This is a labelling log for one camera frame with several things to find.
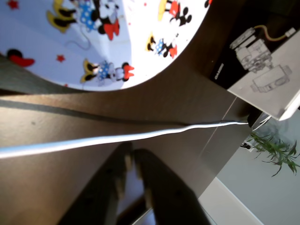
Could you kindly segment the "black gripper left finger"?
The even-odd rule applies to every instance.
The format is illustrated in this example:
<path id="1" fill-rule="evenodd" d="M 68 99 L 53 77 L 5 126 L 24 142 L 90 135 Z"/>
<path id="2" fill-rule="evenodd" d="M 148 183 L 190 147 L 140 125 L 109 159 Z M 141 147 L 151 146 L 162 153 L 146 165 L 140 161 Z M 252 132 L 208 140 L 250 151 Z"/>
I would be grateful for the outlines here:
<path id="1" fill-rule="evenodd" d="M 132 152 L 132 143 L 120 144 L 93 175 L 58 224 L 115 225 L 118 202 L 125 195 L 126 172 L 132 168 Z"/>

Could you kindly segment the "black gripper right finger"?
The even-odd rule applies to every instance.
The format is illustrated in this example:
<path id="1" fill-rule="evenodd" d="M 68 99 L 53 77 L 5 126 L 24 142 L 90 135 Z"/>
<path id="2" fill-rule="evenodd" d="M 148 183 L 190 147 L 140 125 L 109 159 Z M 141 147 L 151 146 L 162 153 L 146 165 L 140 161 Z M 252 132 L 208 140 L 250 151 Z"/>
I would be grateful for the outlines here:
<path id="1" fill-rule="evenodd" d="M 194 191 L 155 154 L 137 149 L 135 163 L 158 225 L 210 224 Z"/>

